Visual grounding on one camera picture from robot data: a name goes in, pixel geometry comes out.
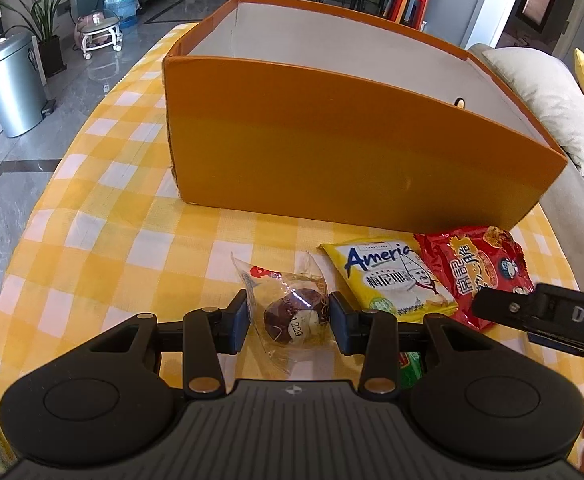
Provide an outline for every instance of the white cushion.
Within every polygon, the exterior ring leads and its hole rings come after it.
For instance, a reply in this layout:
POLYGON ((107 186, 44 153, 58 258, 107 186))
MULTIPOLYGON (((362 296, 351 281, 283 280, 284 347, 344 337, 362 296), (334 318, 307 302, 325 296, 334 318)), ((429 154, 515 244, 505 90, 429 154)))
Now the white cushion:
POLYGON ((533 48, 497 48, 483 56, 584 175, 584 95, 568 68, 533 48))

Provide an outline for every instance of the red snack bag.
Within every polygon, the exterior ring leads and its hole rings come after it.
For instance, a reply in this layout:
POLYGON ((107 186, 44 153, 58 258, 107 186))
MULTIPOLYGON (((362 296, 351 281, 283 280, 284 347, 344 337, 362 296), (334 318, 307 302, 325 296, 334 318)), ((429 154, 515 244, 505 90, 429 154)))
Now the red snack bag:
POLYGON ((476 330, 491 322, 475 317, 470 306, 484 286, 529 294, 534 290, 523 249, 498 227, 462 227, 434 235, 414 235, 421 259, 458 303, 452 316, 476 330))

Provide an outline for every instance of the gray marble floor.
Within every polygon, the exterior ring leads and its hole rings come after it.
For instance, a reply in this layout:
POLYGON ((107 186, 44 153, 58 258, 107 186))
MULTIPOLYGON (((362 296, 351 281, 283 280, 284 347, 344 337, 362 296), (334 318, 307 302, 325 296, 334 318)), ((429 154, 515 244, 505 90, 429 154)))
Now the gray marble floor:
POLYGON ((9 139, 0 135, 0 288, 12 251, 51 176, 49 171, 38 168, 32 168, 36 172, 23 171, 24 168, 15 166, 18 162, 10 161, 62 158, 89 114, 103 99, 104 85, 112 88, 179 22, 201 20, 227 0, 191 0, 173 6, 179 1, 153 1, 140 16, 139 23, 124 30, 121 52, 99 50, 89 61, 75 50, 64 52, 67 70, 51 78, 48 84, 49 96, 57 101, 54 113, 21 137, 9 139), (173 7, 162 17, 146 23, 170 6, 173 7))

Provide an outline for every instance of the circular pad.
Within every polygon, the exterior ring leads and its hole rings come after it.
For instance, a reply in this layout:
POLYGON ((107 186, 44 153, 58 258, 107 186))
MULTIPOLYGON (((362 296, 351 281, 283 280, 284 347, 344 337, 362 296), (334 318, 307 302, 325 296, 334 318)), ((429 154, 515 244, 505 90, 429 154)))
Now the circular pad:
POLYGON ((43 403, 48 412, 65 420, 90 420, 117 405, 116 386, 98 379, 70 379, 48 390, 43 403))
POLYGON ((124 353, 70 353, 8 388, 0 425, 19 456, 85 467, 149 446, 171 423, 173 404, 169 386, 124 353))
POLYGON ((508 351, 454 352, 415 384, 409 407, 443 450, 490 466, 565 457, 584 421, 574 384, 508 351))
POLYGON ((514 377, 483 377, 465 390, 471 406, 485 415, 516 418, 532 413, 540 395, 531 384, 514 377))

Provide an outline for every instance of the snack bag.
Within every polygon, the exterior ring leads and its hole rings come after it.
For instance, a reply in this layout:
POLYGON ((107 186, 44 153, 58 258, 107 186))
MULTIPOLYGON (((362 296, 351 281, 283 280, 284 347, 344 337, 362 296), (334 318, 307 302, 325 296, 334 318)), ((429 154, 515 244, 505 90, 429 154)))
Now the snack bag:
POLYGON ((294 350, 329 344, 327 285, 309 254, 299 274, 232 261, 248 293, 249 318, 276 366, 289 373, 301 355, 294 350))
POLYGON ((411 234, 322 247, 362 308, 384 310, 406 322, 422 322, 431 312, 451 316, 457 308, 412 248, 418 245, 411 234))
POLYGON ((470 310, 484 286, 529 294, 534 290, 523 249, 498 227, 463 227, 436 235, 415 235, 423 261, 452 291, 459 309, 454 319, 476 330, 491 325, 470 310))
POLYGON ((421 369, 421 356, 418 353, 399 353, 399 366, 401 367, 402 390, 411 388, 423 376, 423 370, 421 369))

